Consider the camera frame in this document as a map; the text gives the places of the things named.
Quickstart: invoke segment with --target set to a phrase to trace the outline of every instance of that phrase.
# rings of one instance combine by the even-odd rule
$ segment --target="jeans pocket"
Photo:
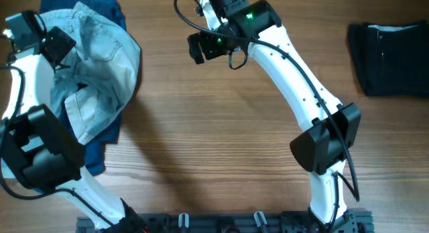
[[[110,61],[122,46],[118,39],[102,23],[87,17],[81,24],[80,37],[85,59]]]

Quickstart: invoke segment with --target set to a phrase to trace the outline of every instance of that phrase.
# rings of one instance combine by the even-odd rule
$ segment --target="white plastic casing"
[[[215,11],[213,11],[210,1],[200,0],[200,5],[202,7],[202,12],[204,13],[204,17],[206,18],[208,29],[215,30],[219,26],[221,26],[221,23],[219,22]],[[222,18],[222,22],[225,23],[225,22],[228,22],[228,20],[225,18]]]
[[[335,203],[335,178],[332,173],[343,173],[346,161],[338,162],[326,170],[324,175],[318,175],[316,172],[308,173],[311,185],[311,203],[310,209],[313,214],[324,224],[332,220]],[[343,180],[338,178],[339,185],[339,208],[336,218],[343,216],[347,210],[343,198]]]
[[[73,189],[80,197],[88,202],[96,211],[112,223],[119,223],[120,219],[125,217],[125,210],[121,199],[107,191],[88,171],[86,167],[80,168],[82,178],[78,181],[70,180],[57,189]],[[60,192],[56,194],[66,198],[82,210],[93,222],[96,229],[107,229],[110,225],[96,216],[82,202],[69,193]]]
[[[338,110],[336,106],[341,103],[340,100],[334,97],[311,73],[293,47],[284,26],[273,25],[261,32],[259,36],[259,40],[279,46],[280,49],[289,53],[310,78],[320,96],[325,100],[330,113],[333,114]],[[303,131],[307,131],[313,126],[313,119],[323,120],[328,116],[322,107],[317,106],[318,101],[300,71],[289,60],[283,59],[279,52],[267,46],[250,43],[249,55],[268,73],[279,88],[294,111],[298,125]]]
[[[12,66],[21,69],[25,74],[25,90],[21,110],[18,114],[23,114],[32,106],[45,104],[50,107],[50,91],[54,85],[54,69],[42,55],[26,56],[17,60]],[[11,70],[12,88],[7,109],[3,114],[3,119],[10,118],[15,110],[18,99],[21,77],[16,70]]]

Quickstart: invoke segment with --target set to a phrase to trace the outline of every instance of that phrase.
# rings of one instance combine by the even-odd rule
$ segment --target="black cloth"
[[[365,95],[429,96],[426,21],[379,28],[370,25],[373,24],[350,25],[347,36]]]

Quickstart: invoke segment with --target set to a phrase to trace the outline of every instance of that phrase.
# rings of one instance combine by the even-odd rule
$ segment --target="wood grain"
[[[255,62],[238,71],[228,69],[227,58],[194,65],[186,37],[195,31],[177,17],[172,1],[118,0],[143,48],[143,78],[97,179],[141,213],[306,210],[308,177],[289,149],[300,130],[284,98]],[[365,97],[345,43],[352,22],[428,19],[428,0],[267,1],[317,78],[362,111],[351,150],[362,200],[355,203],[347,192],[348,206],[373,211],[377,232],[429,232],[429,101]],[[40,0],[0,4],[4,18],[37,10]],[[204,25],[192,2],[180,7]],[[3,60],[9,48],[0,43]],[[0,74],[2,111],[9,77]],[[81,215],[59,198],[22,202],[0,191],[0,232],[74,232]]]

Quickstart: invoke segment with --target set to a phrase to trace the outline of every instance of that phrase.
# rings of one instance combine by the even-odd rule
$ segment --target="denim jacket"
[[[58,26],[76,41],[61,62],[51,89],[52,112],[65,109],[83,145],[108,127],[135,89],[140,48],[117,24],[78,2],[73,9],[42,14],[48,30]]]

